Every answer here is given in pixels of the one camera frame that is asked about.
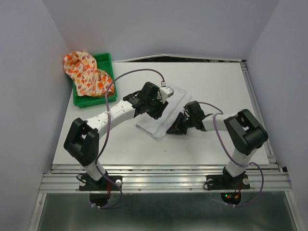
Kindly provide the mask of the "white skirt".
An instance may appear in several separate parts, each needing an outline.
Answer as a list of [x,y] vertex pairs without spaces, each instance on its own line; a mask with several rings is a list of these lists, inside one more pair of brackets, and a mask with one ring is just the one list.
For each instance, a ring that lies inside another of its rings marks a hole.
[[182,112],[185,104],[192,99],[192,95],[185,89],[171,83],[167,85],[174,90],[174,94],[167,100],[168,105],[163,111],[162,116],[154,120],[148,114],[143,114],[136,123],[136,128],[138,130],[146,133],[156,141],[160,141],[164,138],[167,130],[173,125],[179,113]]

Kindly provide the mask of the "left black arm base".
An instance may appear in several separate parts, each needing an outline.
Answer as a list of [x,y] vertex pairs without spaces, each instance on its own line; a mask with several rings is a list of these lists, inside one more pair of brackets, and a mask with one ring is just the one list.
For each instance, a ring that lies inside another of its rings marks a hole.
[[[122,197],[122,176],[102,177],[98,181],[93,180],[88,174],[78,174],[76,179],[79,181],[79,191],[89,192],[89,201],[92,207],[97,209],[107,209],[115,206]],[[119,192],[120,198],[112,203],[111,192]]]

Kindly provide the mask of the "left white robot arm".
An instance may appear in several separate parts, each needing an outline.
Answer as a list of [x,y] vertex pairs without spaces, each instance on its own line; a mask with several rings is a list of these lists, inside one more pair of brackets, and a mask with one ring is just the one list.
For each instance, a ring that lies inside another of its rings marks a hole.
[[101,190],[107,185],[107,171],[98,158],[99,141],[119,124],[146,113],[151,118],[159,119],[168,105],[167,99],[174,90],[169,86],[157,86],[146,82],[140,91],[131,93],[112,108],[97,116],[82,120],[75,119],[64,142],[64,149],[84,167],[89,175],[91,185]]

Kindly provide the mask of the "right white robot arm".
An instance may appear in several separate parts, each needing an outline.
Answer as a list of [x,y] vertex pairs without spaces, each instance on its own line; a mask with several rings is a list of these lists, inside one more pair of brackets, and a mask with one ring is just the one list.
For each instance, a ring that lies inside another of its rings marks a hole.
[[[185,135],[189,128],[203,132],[215,131],[223,150],[230,159],[224,167],[225,173],[221,176],[221,182],[225,187],[232,188],[239,182],[238,176],[246,171],[253,154],[268,140],[268,133],[248,109],[233,114],[224,114],[219,110],[216,114],[206,115],[201,104],[198,101],[187,103],[167,130],[167,134]],[[227,151],[219,134],[220,131],[229,134],[234,146],[232,154]]]

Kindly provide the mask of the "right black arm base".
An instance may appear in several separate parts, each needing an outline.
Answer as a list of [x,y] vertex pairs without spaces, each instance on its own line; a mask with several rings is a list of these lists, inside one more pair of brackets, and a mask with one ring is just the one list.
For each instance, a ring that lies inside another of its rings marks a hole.
[[242,199],[242,190],[250,189],[250,182],[246,174],[235,178],[227,175],[207,175],[203,183],[206,191],[222,191],[221,199],[228,205],[239,205]]

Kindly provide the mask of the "green plastic bin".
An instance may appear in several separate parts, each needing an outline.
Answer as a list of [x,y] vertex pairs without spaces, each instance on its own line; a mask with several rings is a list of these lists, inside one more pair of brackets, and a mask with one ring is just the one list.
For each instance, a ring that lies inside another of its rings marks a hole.
[[[97,67],[103,71],[106,71],[107,74],[114,80],[114,73],[112,67],[112,59],[110,53],[101,53],[93,55],[93,58],[97,61]],[[105,104],[105,97],[103,95],[102,98],[94,98],[90,96],[78,96],[75,84],[72,83],[73,89],[73,103],[75,106],[79,108],[87,108],[91,106],[97,106],[101,104]]]

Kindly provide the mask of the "orange floral skirt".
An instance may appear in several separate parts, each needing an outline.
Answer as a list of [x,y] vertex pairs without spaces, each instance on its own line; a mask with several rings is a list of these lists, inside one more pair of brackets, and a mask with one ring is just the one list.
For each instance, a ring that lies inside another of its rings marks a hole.
[[85,51],[73,51],[63,58],[64,72],[72,79],[77,96],[102,98],[115,95],[110,75],[98,68],[97,61]]

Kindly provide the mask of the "aluminium right side rail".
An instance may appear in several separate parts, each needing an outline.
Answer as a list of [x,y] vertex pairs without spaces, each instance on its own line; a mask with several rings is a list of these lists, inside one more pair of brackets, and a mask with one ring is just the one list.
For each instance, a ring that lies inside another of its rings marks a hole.
[[[258,119],[258,121],[261,123],[261,125],[265,128],[265,124],[264,124],[264,121],[263,121],[263,118],[262,118],[262,114],[261,114],[261,111],[260,111],[260,108],[258,106],[258,102],[257,102],[257,98],[256,98],[256,95],[255,95],[255,92],[254,92],[254,89],[253,89],[253,86],[252,86],[252,82],[250,80],[250,76],[249,76],[249,73],[248,73],[248,68],[246,66],[246,61],[243,60],[243,61],[240,61],[240,66],[241,66],[241,70],[242,70],[242,73],[243,73],[243,76],[244,76],[244,80],[245,80],[245,83],[246,83],[246,86],[247,86],[247,89],[248,89],[248,93],[249,93],[249,96],[250,96],[250,100],[251,100],[251,103],[252,103],[252,106],[253,106],[253,110],[256,114],[256,118]],[[279,169],[280,172],[288,172],[288,169],[286,166],[282,167],[275,155],[274,155],[274,151],[271,147],[271,143],[270,143],[270,140],[267,140],[266,141],[266,144],[265,144],[265,149],[266,149],[266,152],[268,154],[268,159],[269,159],[269,163],[270,164],[275,164],[277,167],[275,167],[275,169]]]

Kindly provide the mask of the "aluminium front rail frame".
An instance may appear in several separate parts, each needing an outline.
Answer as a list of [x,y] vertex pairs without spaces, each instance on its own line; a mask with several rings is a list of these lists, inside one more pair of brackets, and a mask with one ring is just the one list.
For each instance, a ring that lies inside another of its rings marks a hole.
[[[203,193],[203,183],[207,175],[220,174],[222,165],[109,165],[108,173],[123,178],[123,193]],[[263,165],[265,177],[264,192],[284,192],[295,222],[295,228],[303,231],[300,217],[291,188],[291,180],[278,164],[270,161]],[[54,164],[51,170],[43,175],[29,230],[39,228],[45,199],[49,193],[79,193],[78,181],[75,176],[84,173],[78,164]]]

